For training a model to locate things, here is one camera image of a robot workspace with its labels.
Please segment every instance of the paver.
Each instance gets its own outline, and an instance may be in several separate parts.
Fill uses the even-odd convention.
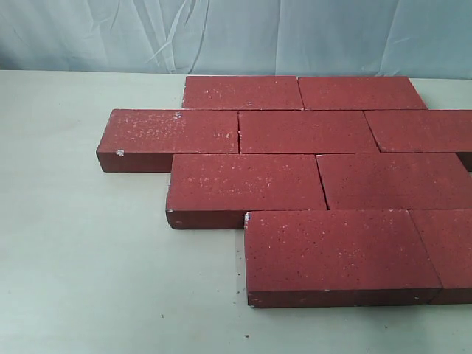
[[[472,303],[472,210],[415,210],[412,216],[443,287],[432,303]]]
[[[188,76],[184,108],[303,109],[294,76]]]
[[[376,153],[361,111],[241,111],[241,153]]]
[[[458,153],[472,170],[472,110],[366,111],[384,153]]]
[[[176,155],[166,214],[174,229],[242,229],[250,210],[326,209],[313,155]]]
[[[305,109],[427,109],[409,78],[300,77]]]
[[[237,112],[115,109],[97,156],[105,172],[170,172],[175,153],[238,153]]]
[[[406,210],[250,212],[245,229],[256,308],[417,305],[441,288]]]
[[[472,178],[454,153],[316,159],[329,209],[472,209]]]

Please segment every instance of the table surface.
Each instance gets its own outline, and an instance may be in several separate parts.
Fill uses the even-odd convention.
[[[169,174],[105,174],[112,108],[185,76],[0,71],[0,353],[472,353],[472,305],[255,310],[243,233],[175,231]],[[413,80],[472,109],[472,80]]]

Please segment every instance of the white table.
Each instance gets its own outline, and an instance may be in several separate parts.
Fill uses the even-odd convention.
[[[102,173],[110,110],[184,79],[0,72],[0,353],[472,353],[472,305],[249,308],[242,232],[174,231],[168,174]],[[472,109],[472,81],[414,84]]]

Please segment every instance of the red paver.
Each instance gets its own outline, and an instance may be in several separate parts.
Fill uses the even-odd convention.
[[[303,109],[294,76],[189,76],[184,108]]]
[[[250,212],[246,220],[254,307],[417,305],[441,288],[406,210]]]
[[[301,77],[305,109],[427,109],[409,78]]]
[[[238,153],[237,112],[115,109],[97,156],[105,172],[170,172],[174,153]]]
[[[314,156],[174,157],[166,206],[174,229],[242,229],[249,210],[304,209],[326,210]]]
[[[443,287],[432,304],[472,303],[472,210],[417,210],[412,217]]]
[[[472,178],[453,153],[318,155],[329,209],[470,209]]]
[[[361,111],[241,111],[241,153],[375,153]]]
[[[472,111],[366,111],[384,153],[461,153],[472,157]],[[472,170],[472,164],[466,165]]]

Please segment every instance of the wrinkled fabric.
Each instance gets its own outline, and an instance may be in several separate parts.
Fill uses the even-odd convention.
[[[0,68],[472,78],[469,0],[0,0]]]

